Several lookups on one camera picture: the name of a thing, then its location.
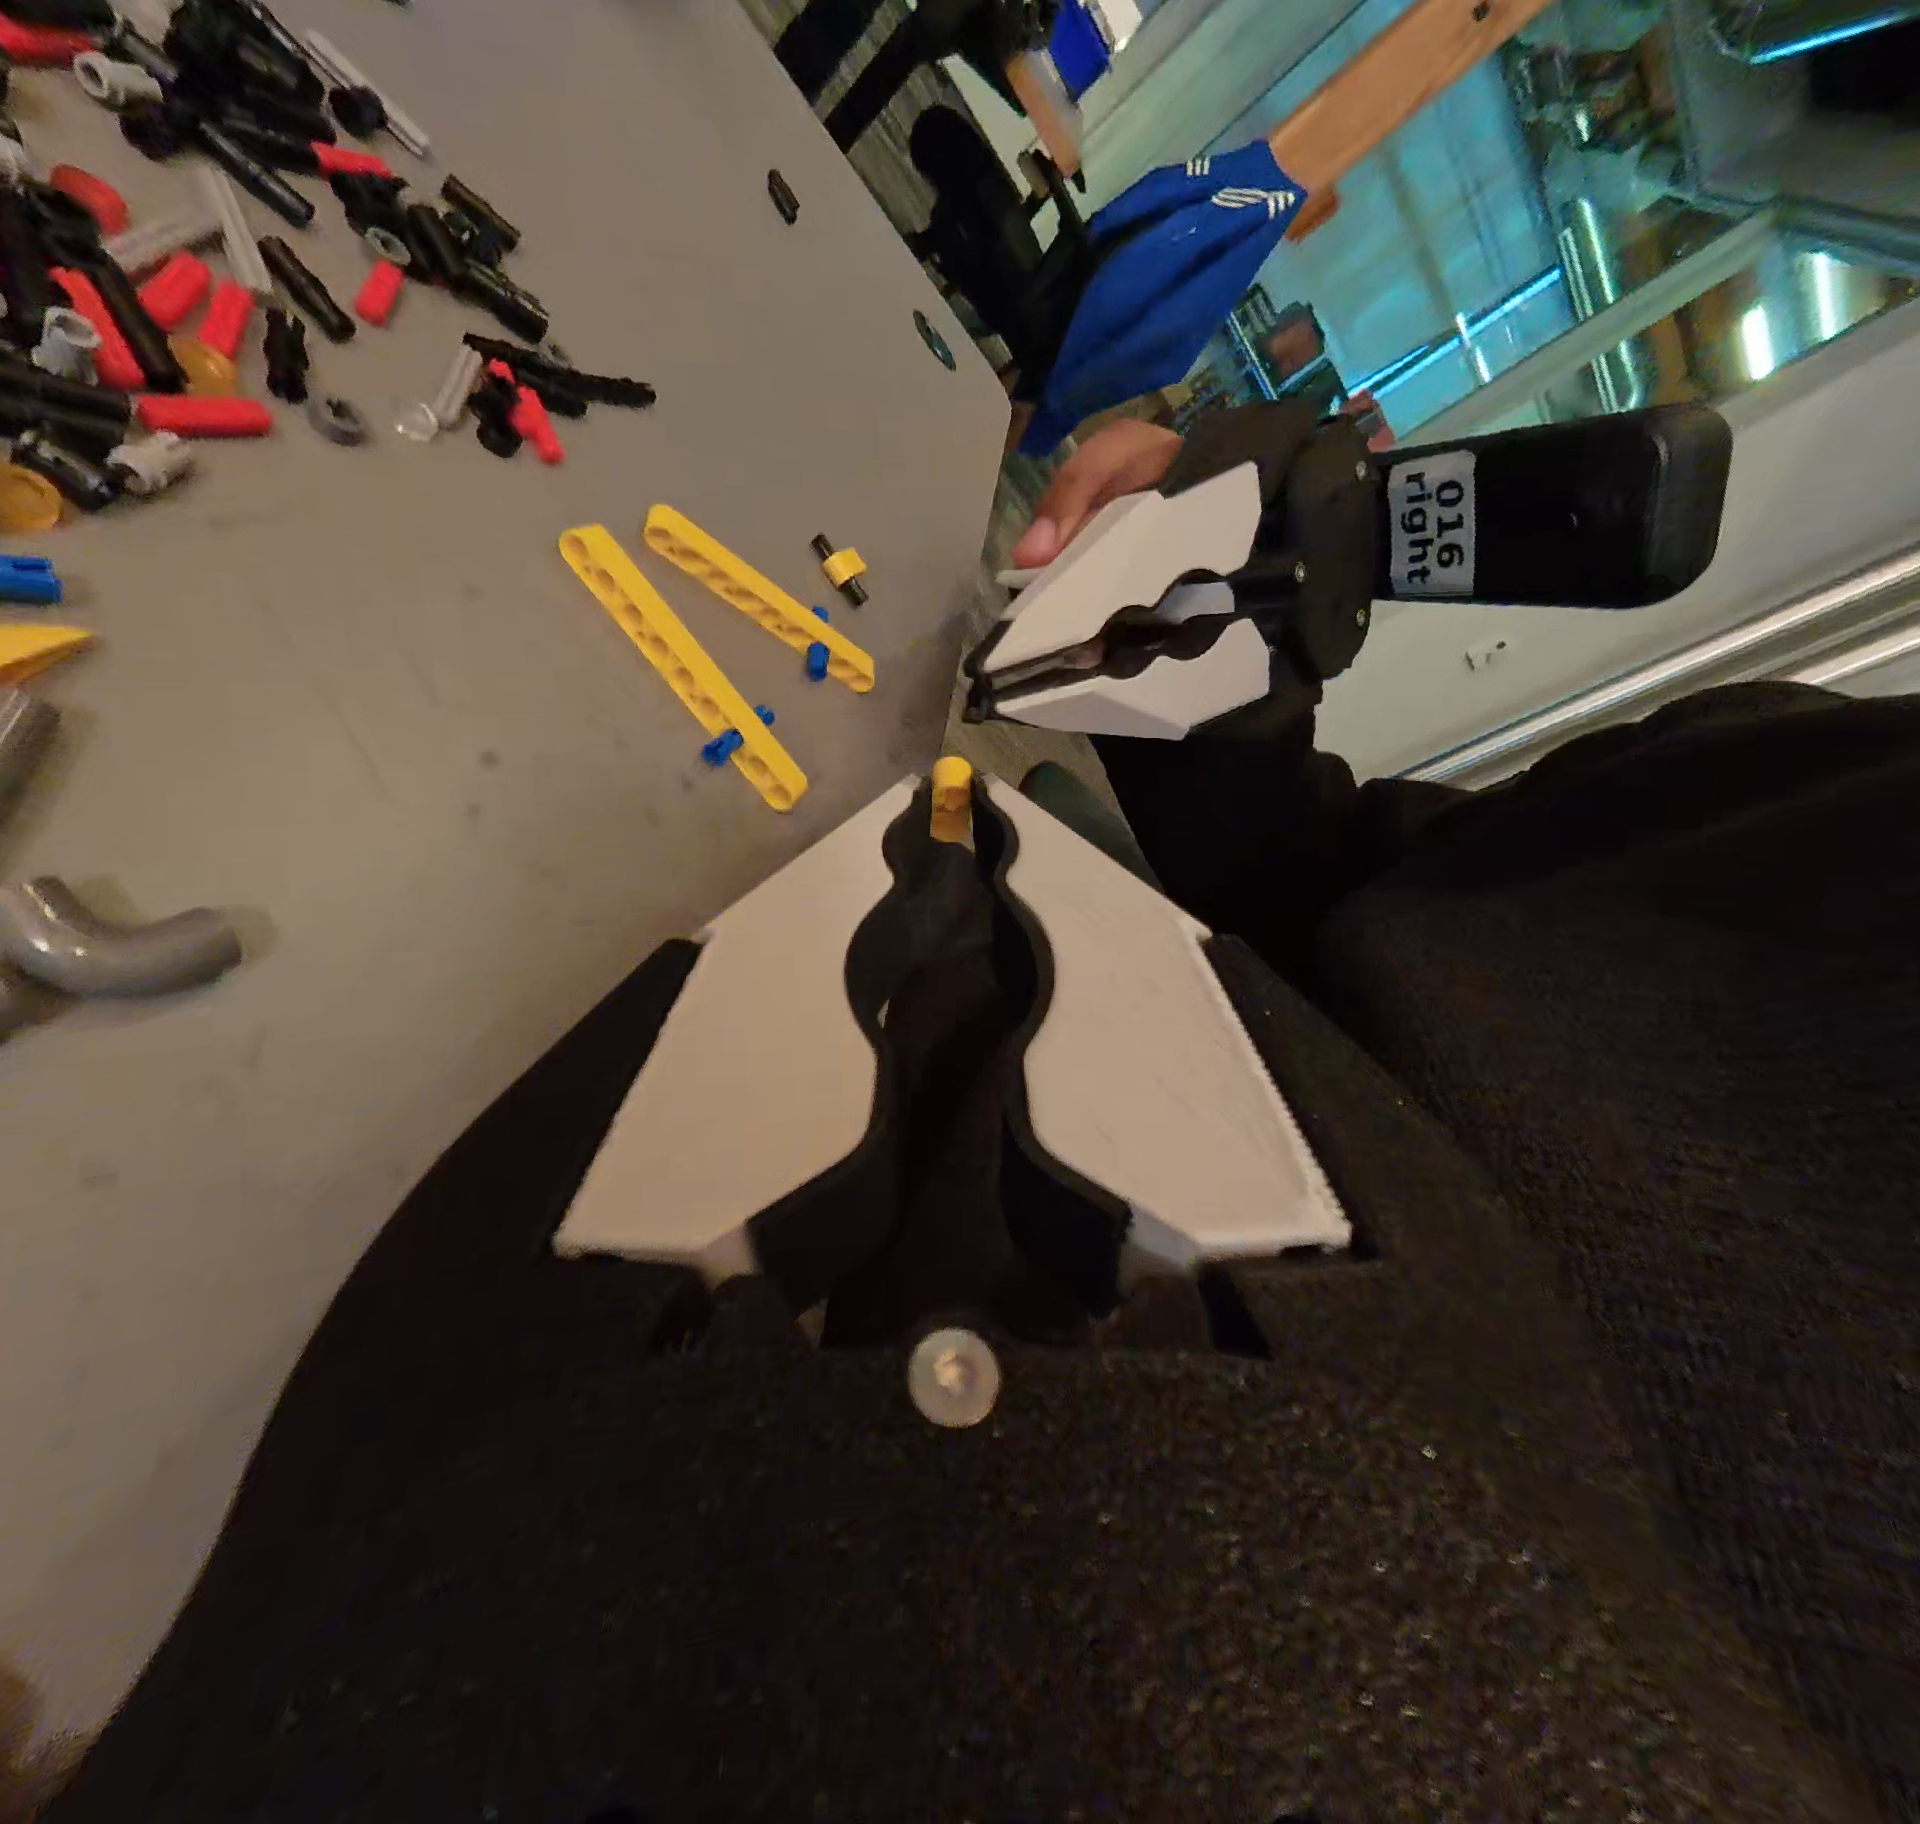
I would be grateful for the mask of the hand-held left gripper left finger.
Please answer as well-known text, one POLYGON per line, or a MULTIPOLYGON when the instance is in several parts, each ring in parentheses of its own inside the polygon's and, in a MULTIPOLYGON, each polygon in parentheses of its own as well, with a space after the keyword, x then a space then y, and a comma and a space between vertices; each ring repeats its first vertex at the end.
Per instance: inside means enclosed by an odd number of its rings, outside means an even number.
POLYGON ((568 1258, 763 1275, 797 1308, 887 1238, 882 1023, 925 943, 901 867, 939 853, 905 777, 694 938, 688 976, 560 1222, 568 1258))

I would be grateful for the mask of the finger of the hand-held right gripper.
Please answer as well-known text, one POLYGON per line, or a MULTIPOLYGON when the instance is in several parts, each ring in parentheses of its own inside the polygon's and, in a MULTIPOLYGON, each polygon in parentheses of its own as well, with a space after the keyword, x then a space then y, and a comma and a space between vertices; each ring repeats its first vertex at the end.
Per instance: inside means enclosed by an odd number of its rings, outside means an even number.
POLYGON ((1095 514, 1015 594, 970 659, 980 686, 1132 678, 1158 655, 1158 636, 1192 619, 1227 619, 1232 600, 1181 600, 1179 588, 1224 584, 1248 568, 1260 524, 1260 468, 1242 463, 1189 485, 1130 492, 1095 514))
POLYGON ((1274 654, 1249 615, 1144 612, 1031 657, 1001 636, 970 664, 964 720, 1122 739, 1186 739, 1267 697, 1274 654))

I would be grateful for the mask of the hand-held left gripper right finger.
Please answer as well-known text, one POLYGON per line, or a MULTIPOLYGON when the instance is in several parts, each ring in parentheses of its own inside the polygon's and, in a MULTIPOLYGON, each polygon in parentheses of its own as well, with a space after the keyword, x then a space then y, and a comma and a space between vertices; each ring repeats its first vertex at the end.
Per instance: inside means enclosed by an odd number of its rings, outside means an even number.
POLYGON ((976 790, 1038 968, 1019 1031, 1020 1202, 1094 1310, 1217 1265, 1344 1255, 1355 1226, 1213 968, 1213 935, 1012 784, 976 790))

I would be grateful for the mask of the yellow holed beam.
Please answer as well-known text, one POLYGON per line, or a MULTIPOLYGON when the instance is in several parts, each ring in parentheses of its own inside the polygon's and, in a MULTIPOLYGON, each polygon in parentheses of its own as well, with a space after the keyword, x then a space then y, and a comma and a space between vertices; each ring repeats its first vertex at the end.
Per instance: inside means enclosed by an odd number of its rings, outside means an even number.
POLYGON ((712 537, 707 530, 666 504, 649 506, 641 536, 666 564, 719 595, 736 612, 746 615, 784 647, 806 654, 820 636, 831 649, 830 679, 853 695, 869 695, 877 686, 875 659, 862 652, 831 621, 821 623, 812 609, 742 559, 733 549, 712 537))
POLYGON ((599 523, 575 524, 564 530, 558 544, 564 564, 707 739, 727 728, 746 732, 748 745, 730 766, 746 777, 760 799, 776 812, 793 812, 809 792, 805 769, 778 732, 754 718, 753 703, 727 679, 614 533, 599 523))

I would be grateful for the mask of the grey elbow pipe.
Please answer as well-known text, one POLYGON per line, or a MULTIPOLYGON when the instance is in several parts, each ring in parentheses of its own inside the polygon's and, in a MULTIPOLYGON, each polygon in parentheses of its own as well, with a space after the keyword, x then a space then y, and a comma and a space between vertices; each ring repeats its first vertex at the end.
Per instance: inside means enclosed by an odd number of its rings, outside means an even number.
POLYGON ((244 947, 222 910, 123 923, 88 907, 61 876, 36 876, 3 887, 3 955, 40 988, 120 1001, 206 985, 238 968, 244 947))

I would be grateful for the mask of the person's right hand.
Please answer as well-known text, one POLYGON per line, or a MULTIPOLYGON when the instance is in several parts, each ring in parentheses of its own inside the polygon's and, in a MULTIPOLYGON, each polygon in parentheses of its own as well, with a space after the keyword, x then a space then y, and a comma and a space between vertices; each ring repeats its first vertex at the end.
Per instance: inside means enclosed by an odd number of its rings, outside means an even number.
POLYGON ((1015 544, 1012 568, 1038 572, 1122 497, 1149 492, 1173 468, 1186 436, 1176 428, 1117 417, 1081 441, 1055 471, 1015 544))

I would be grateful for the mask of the blue jacket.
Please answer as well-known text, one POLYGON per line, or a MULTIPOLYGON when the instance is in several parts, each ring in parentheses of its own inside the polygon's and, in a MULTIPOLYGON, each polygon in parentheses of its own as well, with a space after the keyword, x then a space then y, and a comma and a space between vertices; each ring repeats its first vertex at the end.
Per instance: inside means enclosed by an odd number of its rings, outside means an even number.
POLYGON ((1020 454, 1181 381, 1305 206, 1264 139, 1149 172, 1089 224, 1091 271, 1038 386, 1020 454))

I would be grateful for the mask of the black office chair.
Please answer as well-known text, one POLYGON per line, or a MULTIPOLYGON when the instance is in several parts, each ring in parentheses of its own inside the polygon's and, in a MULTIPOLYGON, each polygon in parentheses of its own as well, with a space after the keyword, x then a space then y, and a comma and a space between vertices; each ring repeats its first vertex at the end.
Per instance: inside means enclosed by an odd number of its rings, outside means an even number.
POLYGON ((929 224, 910 247, 1005 342, 1017 366, 1038 376, 1059 353, 1095 265, 1065 179, 1051 185, 1065 220, 1041 247, 1010 172, 967 116, 949 104, 925 109, 910 155, 933 191, 929 224))

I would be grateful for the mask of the wooden pillar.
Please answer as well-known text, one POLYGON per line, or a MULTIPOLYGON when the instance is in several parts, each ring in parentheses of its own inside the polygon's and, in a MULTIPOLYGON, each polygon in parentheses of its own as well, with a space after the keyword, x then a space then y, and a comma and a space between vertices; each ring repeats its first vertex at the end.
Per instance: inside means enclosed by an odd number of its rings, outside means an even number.
POLYGON ((1337 181, 1557 0, 1417 0, 1319 86, 1267 145, 1305 199, 1284 229, 1304 243, 1337 213, 1337 181))

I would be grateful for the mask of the person's black sweater torso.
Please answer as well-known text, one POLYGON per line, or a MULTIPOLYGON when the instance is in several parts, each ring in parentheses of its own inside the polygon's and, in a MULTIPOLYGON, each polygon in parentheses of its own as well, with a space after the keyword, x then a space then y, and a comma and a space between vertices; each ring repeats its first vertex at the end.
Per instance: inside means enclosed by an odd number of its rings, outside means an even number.
POLYGON ((1569 1280, 1683 1553, 1917 1820, 1917 697, 1767 684, 1360 784, 1335 1019, 1569 1280))

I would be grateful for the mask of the background wooden desk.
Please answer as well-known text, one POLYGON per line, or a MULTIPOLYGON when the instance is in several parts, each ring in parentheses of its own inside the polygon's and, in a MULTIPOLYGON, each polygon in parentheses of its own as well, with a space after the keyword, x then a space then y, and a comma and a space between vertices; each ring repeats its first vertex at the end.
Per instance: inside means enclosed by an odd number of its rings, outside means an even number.
MULTIPOLYGON (((781 32, 775 53, 782 70, 815 102, 855 42, 871 30, 887 0, 806 0, 781 32)), ((869 127, 882 117, 901 87, 925 66, 956 57, 943 53, 936 17, 943 0, 916 0, 889 30, 873 59, 855 75, 825 116, 830 139, 852 155, 869 127)), ((1051 47, 1010 69, 1020 104, 1047 157, 1069 177, 1083 179, 1081 121, 1051 59, 1051 47)))

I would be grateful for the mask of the pile of black red pins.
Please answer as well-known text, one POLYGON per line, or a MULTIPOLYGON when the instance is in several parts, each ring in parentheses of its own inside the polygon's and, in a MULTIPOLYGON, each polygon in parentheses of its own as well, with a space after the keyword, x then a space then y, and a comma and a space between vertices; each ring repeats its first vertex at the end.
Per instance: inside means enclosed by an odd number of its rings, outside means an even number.
POLYGON ((564 426, 661 393, 582 366, 526 235, 268 0, 4 0, 4 533, 156 501, 215 441, 564 426))

